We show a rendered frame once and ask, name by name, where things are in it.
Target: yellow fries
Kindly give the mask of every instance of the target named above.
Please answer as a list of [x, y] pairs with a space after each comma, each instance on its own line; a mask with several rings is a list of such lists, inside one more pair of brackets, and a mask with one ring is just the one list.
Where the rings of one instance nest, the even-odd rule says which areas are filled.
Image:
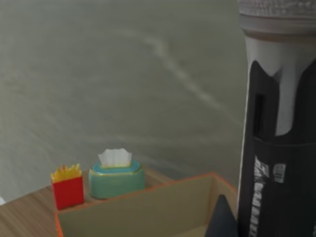
[[63, 164], [61, 168], [57, 167], [56, 172], [52, 173], [50, 177], [53, 183], [57, 183], [68, 179], [74, 179], [81, 175], [82, 173], [79, 164], [72, 165], [69, 168]]

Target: red french fry box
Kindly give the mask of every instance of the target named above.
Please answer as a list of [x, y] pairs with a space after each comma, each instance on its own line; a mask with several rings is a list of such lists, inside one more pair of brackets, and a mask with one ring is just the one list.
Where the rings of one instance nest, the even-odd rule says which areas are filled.
[[61, 182], [52, 182], [52, 188], [58, 210], [84, 202], [82, 176]]

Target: wooden surface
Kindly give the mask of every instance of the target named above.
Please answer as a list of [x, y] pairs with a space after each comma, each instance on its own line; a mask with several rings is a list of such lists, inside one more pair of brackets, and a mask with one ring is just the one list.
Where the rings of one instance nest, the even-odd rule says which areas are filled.
[[[92, 202], [88, 195], [87, 172], [83, 177], [85, 200]], [[148, 188], [169, 181], [172, 180], [146, 168]], [[0, 206], [0, 237], [56, 237], [54, 210], [50, 186]]]

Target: white tissue paper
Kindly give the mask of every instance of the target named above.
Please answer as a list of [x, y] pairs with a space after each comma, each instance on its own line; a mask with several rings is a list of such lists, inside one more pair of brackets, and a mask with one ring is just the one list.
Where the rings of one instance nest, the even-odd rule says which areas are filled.
[[132, 153], [125, 149], [106, 149], [98, 155], [101, 165], [104, 168], [128, 167], [131, 165]]

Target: gray background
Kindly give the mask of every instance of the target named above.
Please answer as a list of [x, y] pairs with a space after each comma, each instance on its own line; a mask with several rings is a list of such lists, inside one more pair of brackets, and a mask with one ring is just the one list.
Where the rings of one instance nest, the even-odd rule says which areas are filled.
[[236, 186], [245, 94], [234, 0], [2, 0], [0, 196], [121, 147]]

